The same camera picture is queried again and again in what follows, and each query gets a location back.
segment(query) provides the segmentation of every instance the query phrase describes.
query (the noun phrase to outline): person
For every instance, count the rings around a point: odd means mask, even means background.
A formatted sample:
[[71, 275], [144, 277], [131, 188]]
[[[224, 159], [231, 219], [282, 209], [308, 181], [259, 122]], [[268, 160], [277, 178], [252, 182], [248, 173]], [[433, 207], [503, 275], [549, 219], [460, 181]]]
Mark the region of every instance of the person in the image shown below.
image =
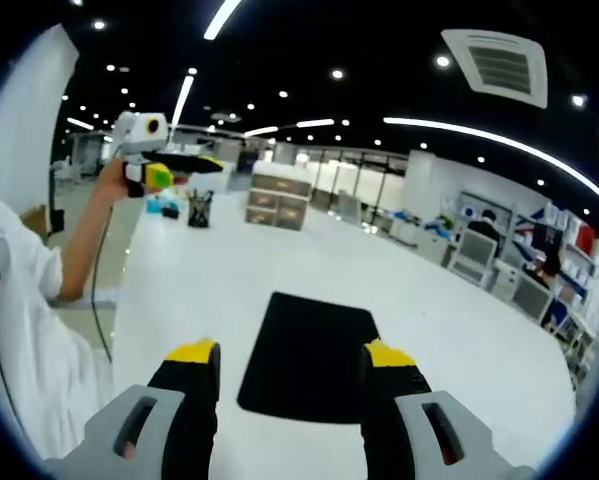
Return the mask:
[[10, 248], [9, 270], [1, 272], [0, 406], [42, 459], [77, 447], [85, 423], [112, 399], [104, 352], [66, 327], [48, 300], [83, 296], [111, 207], [126, 195], [123, 162], [115, 159], [102, 169], [61, 251], [49, 250], [0, 200], [0, 230]]
[[[523, 268], [526, 275], [532, 278], [535, 282], [548, 290], [551, 289], [552, 284], [555, 282], [557, 275], [561, 271], [561, 260], [559, 259], [559, 250], [552, 248], [546, 253], [546, 260], [543, 264], [535, 269], [530, 270]], [[541, 319], [541, 327], [547, 329], [550, 325], [552, 318], [552, 307], [555, 305], [553, 301], [552, 305], [548, 308], [545, 315]]]
[[495, 250], [495, 258], [499, 256], [501, 252], [501, 235], [495, 228], [497, 222], [497, 215], [492, 210], [484, 210], [479, 220], [473, 220], [468, 223], [466, 227], [473, 232], [482, 234], [485, 237], [493, 239], [497, 242], [497, 249]]

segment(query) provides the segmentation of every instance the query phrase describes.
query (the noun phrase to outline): white lab coat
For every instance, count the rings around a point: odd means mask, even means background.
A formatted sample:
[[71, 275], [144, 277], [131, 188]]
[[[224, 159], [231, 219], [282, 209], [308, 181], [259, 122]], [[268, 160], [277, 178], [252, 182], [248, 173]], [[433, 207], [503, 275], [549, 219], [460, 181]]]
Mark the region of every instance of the white lab coat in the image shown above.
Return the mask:
[[11, 255], [0, 293], [5, 380], [37, 454], [61, 458], [83, 440], [86, 421], [111, 400], [110, 364], [46, 301], [61, 288], [59, 249], [46, 248], [1, 201], [0, 229]]

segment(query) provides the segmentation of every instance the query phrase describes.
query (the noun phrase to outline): hand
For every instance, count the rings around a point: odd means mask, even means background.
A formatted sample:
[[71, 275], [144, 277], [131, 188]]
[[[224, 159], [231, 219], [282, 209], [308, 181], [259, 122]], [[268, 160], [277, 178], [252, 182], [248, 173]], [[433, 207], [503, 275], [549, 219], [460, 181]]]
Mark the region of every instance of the hand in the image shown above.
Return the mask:
[[116, 201], [128, 196], [122, 158], [115, 158], [103, 167], [97, 177], [92, 196], [106, 206], [112, 206]]

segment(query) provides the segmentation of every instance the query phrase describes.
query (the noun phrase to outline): black mouse pad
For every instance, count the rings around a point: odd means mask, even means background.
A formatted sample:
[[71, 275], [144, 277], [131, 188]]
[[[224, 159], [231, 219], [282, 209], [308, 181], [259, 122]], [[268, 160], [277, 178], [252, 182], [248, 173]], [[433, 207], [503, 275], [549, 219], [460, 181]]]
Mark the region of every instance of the black mouse pad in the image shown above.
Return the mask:
[[378, 337], [367, 310], [275, 292], [237, 401], [275, 417], [359, 423], [361, 351]]

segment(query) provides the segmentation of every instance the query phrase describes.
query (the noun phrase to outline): white sleeve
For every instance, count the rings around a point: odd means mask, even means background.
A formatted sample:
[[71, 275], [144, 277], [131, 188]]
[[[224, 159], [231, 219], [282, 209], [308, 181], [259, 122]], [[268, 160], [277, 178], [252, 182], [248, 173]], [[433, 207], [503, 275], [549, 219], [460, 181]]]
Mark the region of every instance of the white sleeve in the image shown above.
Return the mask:
[[10, 247], [17, 268], [25, 269], [46, 298], [59, 295], [63, 282], [61, 251], [49, 250], [39, 236], [28, 230], [21, 219], [0, 200], [0, 229]]

